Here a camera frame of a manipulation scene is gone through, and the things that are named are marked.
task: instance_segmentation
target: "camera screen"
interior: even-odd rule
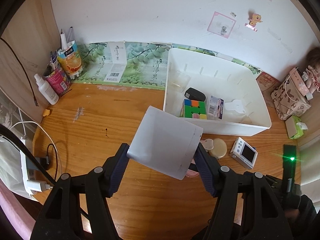
[[[241,155],[245,157],[249,162],[252,163],[255,152],[245,144]]]

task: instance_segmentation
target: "wooden desk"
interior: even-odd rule
[[[63,172],[72,176],[86,174],[113,156],[121,143],[130,144],[147,108],[152,105],[162,109],[163,100],[164,91],[160,90],[73,84],[72,90],[51,107],[52,113],[43,118],[42,125],[57,145]],[[75,120],[79,107],[83,115]],[[252,171],[281,178],[283,144],[296,141],[288,139],[284,122],[273,108],[268,109],[271,129],[244,139],[259,152]],[[217,137],[225,140],[230,151],[236,136],[203,135],[203,139]],[[37,129],[33,143],[35,156],[44,156],[50,141]],[[219,162],[237,173],[246,171],[229,155]],[[296,170],[296,181],[300,182],[300,166]],[[49,170],[52,176],[54,172],[55,161]],[[44,203],[48,194],[46,191],[35,197]],[[238,200],[237,222],[242,213],[242,202]],[[84,195],[80,201],[87,210]],[[215,205],[200,176],[177,180],[132,160],[119,191],[107,201],[120,237],[134,240],[190,239],[207,225]],[[83,218],[83,222],[89,230],[88,221]]]

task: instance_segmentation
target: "rubik's cube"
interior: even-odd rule
[[[201,101],[185,99],[182,104],[180,117],[207,119],[205,103]]]

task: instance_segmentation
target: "white plastic bin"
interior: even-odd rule
[[[180,92],[177,73],[190,76]],[[163,110],[180,116],[184,93],[193,87],[210,97],[221,98],[225,103],[240,99],[246,114],[223,111],[222,120],[183,118],[203,128],[203,133],[252,136],[271,127],[271,120],[260,88],[251,71],[239,64],[199,52],[173,48],[169,50],[167,84]]]

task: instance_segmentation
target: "beige fabric bag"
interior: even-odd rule
[[[311,107],[307,99],[297,90],[290,77],[284,90],[285,81],[271,93],[276,112],[281,120],[287,120],[291,115],[300,117]]]

